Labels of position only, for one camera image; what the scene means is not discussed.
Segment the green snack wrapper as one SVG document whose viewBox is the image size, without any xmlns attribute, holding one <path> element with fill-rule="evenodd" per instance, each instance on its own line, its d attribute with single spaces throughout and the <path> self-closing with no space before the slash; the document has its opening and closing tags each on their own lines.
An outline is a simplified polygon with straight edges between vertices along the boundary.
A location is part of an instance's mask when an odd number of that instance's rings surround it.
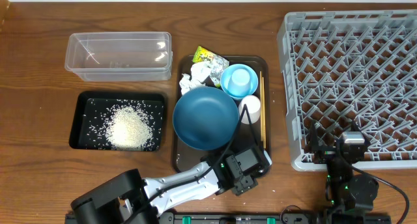
<svg viewBox="0 0 417 224">
<path fill-rule="evenodd" d="M 215 87 L 220 87 L 221 76 L 224 70 L 229 66 L 229 61 L 205 48 L 199 46 L 192 59 L 193 63 L 203 61 L 210 61 L 212 63 L 212 70 L 209 78 Z"/>
</svg>

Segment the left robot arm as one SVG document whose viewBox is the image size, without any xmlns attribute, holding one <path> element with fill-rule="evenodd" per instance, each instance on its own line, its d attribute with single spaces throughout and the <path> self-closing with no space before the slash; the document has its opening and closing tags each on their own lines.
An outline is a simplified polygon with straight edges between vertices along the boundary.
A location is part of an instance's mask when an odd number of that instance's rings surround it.
<svg viewBox="0 0 417 224">
<path fill-rule="evenodd" d="M 246 193 L 271 165 L 268 152 L 254 146 L 205 156 L 191 169 L 162 178 L 141 178 L 132 169 L 78 197 L 71 208 L 76 223 L 157 223 L 182 203 Z"/>
</svg>

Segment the dark blue plate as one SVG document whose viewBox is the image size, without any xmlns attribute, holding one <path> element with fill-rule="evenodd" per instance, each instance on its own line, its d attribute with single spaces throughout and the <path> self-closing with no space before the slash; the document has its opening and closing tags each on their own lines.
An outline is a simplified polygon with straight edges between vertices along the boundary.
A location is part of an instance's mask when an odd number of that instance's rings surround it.
<svg viewBox="0 0 417 224">
<path fill-rule="evenodd" d="M 234 135 L 239 121 L 235 101 L 214 87 L 193 89 L 177 101 L 173 127 L 177 137 L 196 150 L 216 150 Z"/>
</svg>

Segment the white tissue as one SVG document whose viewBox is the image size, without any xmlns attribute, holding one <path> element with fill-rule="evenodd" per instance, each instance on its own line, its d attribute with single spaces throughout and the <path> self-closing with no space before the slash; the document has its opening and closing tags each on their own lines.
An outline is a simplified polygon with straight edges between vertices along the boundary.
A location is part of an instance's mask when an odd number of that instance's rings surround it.
<svg viewBox="0 0 417 224">
<path fill-rule="evenodd" d="M 189 74 L 182 74 L 182 78 L 179 81 L 179 86 L 181 94 L 184 95 L 190 90 L 205 86 L 205 84 L 196 79 L 192 79 Z"/>
<path fill-rule="evenodd" d="M 203 83 L 210 76 L 212 70 L 210 61 L 194 63 L 190 69 L 192 80 Z"/>
</svg>

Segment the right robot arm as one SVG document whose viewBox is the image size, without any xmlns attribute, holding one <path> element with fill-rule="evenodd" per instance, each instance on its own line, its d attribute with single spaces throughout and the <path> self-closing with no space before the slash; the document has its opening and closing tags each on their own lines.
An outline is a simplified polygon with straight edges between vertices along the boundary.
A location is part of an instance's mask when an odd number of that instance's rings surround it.
<svg viewBox="0 0 417 224">
<path fill-rule="evenodd" d="M 343 132 L 332 145 L 319 141 L 317 129 L 311 125 L 308 148 L 314 153 L 315 164 L 325 164 L 327 179 L 325 195 L 332 203 L 317 218 L 319 223 L 365 223 L 366 213 L 372 211 L 379 188 L 378 182 L 363 174 L 354 174 L 353 164 L 364 159 L 369 146 L 356 123 Z"/>
</svg>

